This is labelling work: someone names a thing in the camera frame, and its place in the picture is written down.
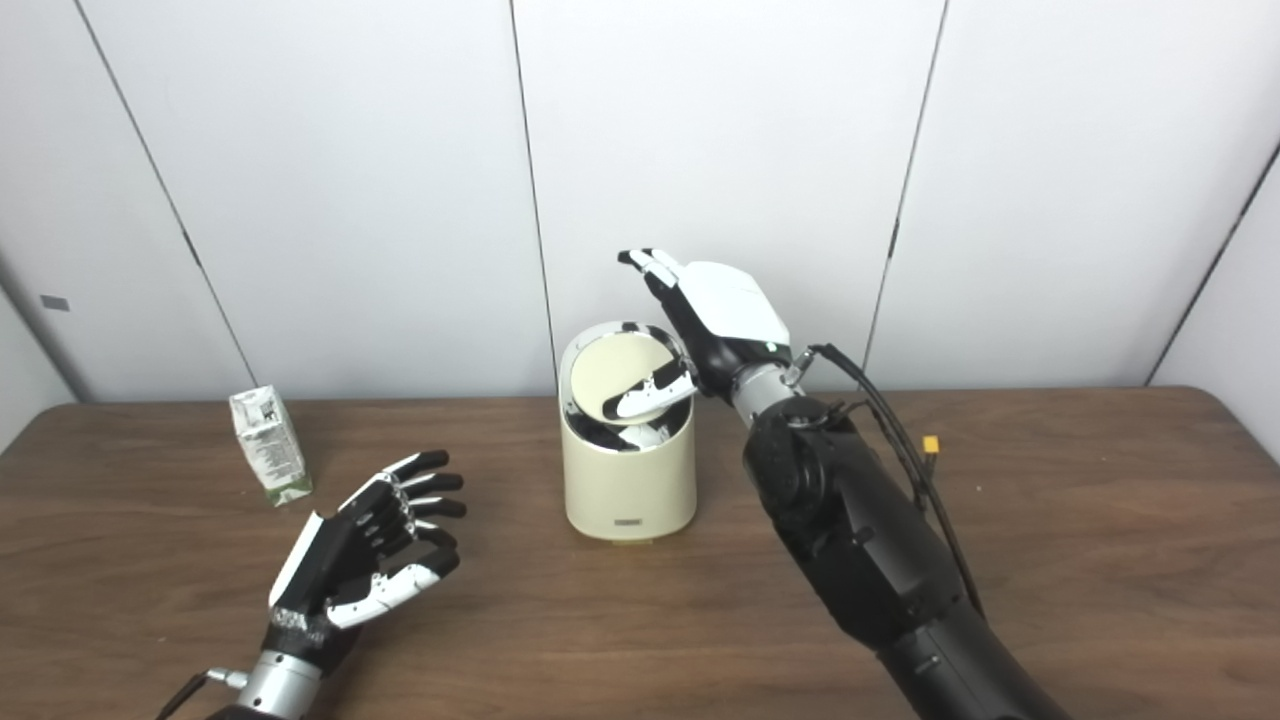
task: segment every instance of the small trash can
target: small trash can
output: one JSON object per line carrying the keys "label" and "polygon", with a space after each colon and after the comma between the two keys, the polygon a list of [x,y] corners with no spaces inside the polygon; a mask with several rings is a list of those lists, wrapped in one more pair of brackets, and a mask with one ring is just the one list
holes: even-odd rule
{"label": "small trash can", "polygon": [[608,421],[604,401],[681,354],[660,328],[604,323],[586,329],[561,359],[564,511],[585,536],[641,541],[675,533],[694,518],[694,401]]}

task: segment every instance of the robotic arm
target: robotic arm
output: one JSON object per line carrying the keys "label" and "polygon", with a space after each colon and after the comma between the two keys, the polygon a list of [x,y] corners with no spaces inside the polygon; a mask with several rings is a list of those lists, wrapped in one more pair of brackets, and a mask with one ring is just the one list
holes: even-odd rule
{"label": "robotic arm", "polygon": [[[640,415],[696,391],[732,405],[750,428],[744,461],[778,538],[840,629],[876,653],[922,719],[1069,720],[987,625],[963,557],[929,528],[920,496],[913,505],[859,436],[852,407],[806,397],[799,386],[815,354],[832,357],[890,414],[877,419],[892,442],[896,419],[861,370],[831,346],[792,360],[786,325],[741,270],[681,265],[660,250],[618,260],[644,274],[687,357],[611,398],[607,411]],[[895,450],[920,469],[914,448]],[[936,492],[923,486],[913,479],[942,518]]]}
{"label": "robotic arm", "polygon": [[[268,596],[270,620],[257,665],[251,673],[214,667],[196,675],[157,720],[207,680],[239,691],[236,703],[210,720],[301,720],[365,623],[458,566],[457,541],[433,521],[466,515],[465,505],[435,495],[462,488],[460,475],[429,471],[448,461],[440,450],[411,455],[375,473],[332,518],[312,512]],[[435,548],[383,570],[415,541]]]}

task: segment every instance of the cable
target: cable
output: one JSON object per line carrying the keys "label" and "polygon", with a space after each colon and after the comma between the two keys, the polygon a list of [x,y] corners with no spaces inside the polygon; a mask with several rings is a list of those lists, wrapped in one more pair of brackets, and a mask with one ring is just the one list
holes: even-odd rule
{"label": "cable", "polygon": [[187,684],[178,691],[178,694],[173,696],[173,698],[166,702],[163,708],[160,708],[160,715],[156,715],[156,720],[165,720],[165,717],[177,712],[178,708],[182,707],[182,703],[191,700],[191,696],[196,694],[196,691],[205,687],[207,680],[207,673],[197,673],[192,675],[191,679],[187,680]]}
{"label": "cable", "polygon": [[818,355],[822,355],[829,360],[833,365],[845,372],[850,378],[863,387],[863,392],[867,393],[869,401],[869,407],[872,415],[876,418],[877,424],[879,424],[881,433],[884,439],[888,441],[890,447],[893,448],[893,454],[897,455],[899,462],[902,464],[902,469],[906,471],[908,480],[911,483],[911,492],[914,495],[913,501],[916,509],[922,512],[924,511],[924,501],[922,493],[928,497],[929,505],[933,506],[933,514],[938,518],[938,527],[942,528],[942,536],[947,541],[947,546],[951,548],[951,557],[955,560],[956,569],[960,573],[960,582],[964,583],[965,594],[969,596],[969,602],[973,609],[978,611],[978,615],[986,619],[987,614],[982,607],[982,600],[978,597],[978,585],[973,580],[973,573],[969,570],[969,562],[964,557],[964,551],[960,550],[960,539],[955,534],[955,529],[951,527],[951,519],[947,516],[946,506],[942,503],[942,497],[938,495],[937,488],[933,486],[933,470],[936,466],[936,457],[929,456],[928,462],[925,462],[919,451],[915,448],[915,443],[911,442],[911,436],[908,434],[906,428],[902,425],[901,420],[890,407],[888,401],[884,396],[876,389],[870,378],[867,373],[858,366],[847,355],[840,351],[835,345],[810,345],[809,350],[813,350]]}

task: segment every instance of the brown table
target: brown table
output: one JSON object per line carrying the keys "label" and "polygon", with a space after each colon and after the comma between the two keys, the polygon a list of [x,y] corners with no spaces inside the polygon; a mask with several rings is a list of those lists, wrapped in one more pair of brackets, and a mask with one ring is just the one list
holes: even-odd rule
{"label": "brown table", "polygon": [[[1070,712],[1280,716],[1280,470],[1217,401],[891,401],[942,437],[991,620]],[[552,400],[291,411],[317,489],[278,510],[221,404],[59,407],[0,456],[0,717],[150,719],[191,673],[247,667],[305,515],[429,447],[467,478],[462,568],[369,628],[314,720],[913,716],[773,537],[724,407],[698,409],[694,523],[632,547],[566,521]]]}

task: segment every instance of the black forearm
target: black forearm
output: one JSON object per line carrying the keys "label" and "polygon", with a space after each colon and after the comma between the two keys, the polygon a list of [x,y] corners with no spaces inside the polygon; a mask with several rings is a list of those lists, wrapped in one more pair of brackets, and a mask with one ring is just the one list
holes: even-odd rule
{"label": "black forearm", "polygon": [[1069,720],[965,601],[877,657],[922,720]]}
{"label": "black forearm", "polygon": [[745,460],[780,538],[840,628],[924,720],[1066,720],[964,596],[946,544],[845,418],[796,397]]}

